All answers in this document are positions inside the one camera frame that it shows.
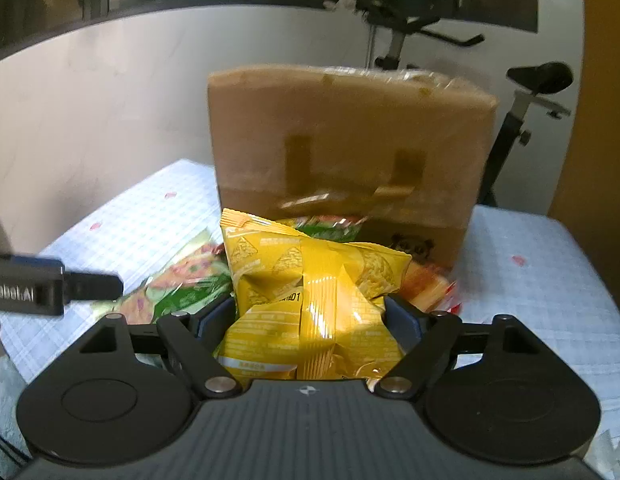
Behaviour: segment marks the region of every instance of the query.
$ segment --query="brown box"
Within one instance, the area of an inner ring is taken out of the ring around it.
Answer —
[[[223,207],[370,216],[360,239],[454,264],[495,97],[421,71],[253,66],[212,74],[208,102]]]

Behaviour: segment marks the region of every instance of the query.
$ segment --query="exercise bike seat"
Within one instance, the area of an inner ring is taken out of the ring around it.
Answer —
[[[556,94],[573,82],[570,67],[558,61],[539,66],[514,67],[506,75],[533,94]]]

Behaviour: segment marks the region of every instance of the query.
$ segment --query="wall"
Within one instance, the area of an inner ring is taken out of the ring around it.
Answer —
[[[406,61],[465,75],[501,101],[506,69],[566,60],[576,82],[557,99],[576,106],[581,0],[539,0],[539,34],[446,21],[439,30],[487,41],[461,50],[411,38]],[[211,162],[206,77],[252,62],[360,66],[367,29],[357,16],[283,7],[202,7],[82,28],[0,62],[0,246],[38,251],[135,182],[181,157]],[[384,38],[380,38],[379,53]],[[535,132],[497,184],[507,207],[545,213],[571,120],[530,114]]]
[[[550,214],[591,259],[620,307],[620,0],[585,0],[583,83]]]

